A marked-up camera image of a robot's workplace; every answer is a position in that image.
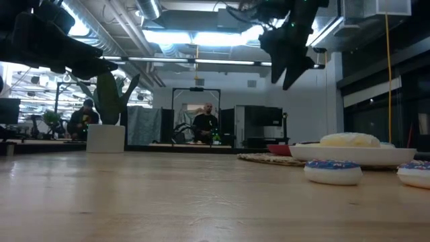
cake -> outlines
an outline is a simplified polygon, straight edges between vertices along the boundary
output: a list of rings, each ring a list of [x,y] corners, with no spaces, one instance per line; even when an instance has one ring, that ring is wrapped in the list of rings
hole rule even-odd
[[[411,161],[398,167],[400,180],[410,186],[430,189],[430,162]]]
[[[380,141],[370,134],[339,133],[324,136],[320,141],[322,147],[372,147],[380,148]]]
[[[304,176],[313,182],[331,185],[357,185],[363,173],[351,161],[313,160],[304,167]]]

cap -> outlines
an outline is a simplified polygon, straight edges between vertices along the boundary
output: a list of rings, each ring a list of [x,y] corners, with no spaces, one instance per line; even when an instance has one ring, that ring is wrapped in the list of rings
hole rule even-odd
[[[91,99],[86,99],[86,100],[83,102],[83,105],[84,105],[84,106],[93,107],[93,106],[94,106],[94,103],[93,103],[93,100],[91,100]]]

person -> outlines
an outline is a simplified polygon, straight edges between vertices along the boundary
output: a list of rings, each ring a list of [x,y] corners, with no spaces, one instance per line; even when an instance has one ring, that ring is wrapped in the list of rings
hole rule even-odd
[[[218,119],[212,115],[212,104],[206,103],[203,114],[194,118],[194,142],[201,141],[206,144],[212,143],[212,129],[218,128]]]
[[[67,131],[73,140],[87,140],[87,125],[99,123],[99,114],[93,111],[93,106],[93,100],[86,99],[83,107],[72,114]]]

white plate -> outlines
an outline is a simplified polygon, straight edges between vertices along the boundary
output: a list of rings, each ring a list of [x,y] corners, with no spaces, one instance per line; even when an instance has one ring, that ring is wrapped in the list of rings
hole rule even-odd
[[[401,165],[414,159],[416,149],[307,147],[290,146],[291,155],[299,160],[334,159],[354,161],[359,165]]]

black t-shirt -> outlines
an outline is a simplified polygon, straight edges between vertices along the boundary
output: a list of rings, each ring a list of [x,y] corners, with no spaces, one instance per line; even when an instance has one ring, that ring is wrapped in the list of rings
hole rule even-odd
[[[197,130],[210,131],[218,127],[218,119],[213,115],[200,114],[194,118],[193,125],[196,126]]]

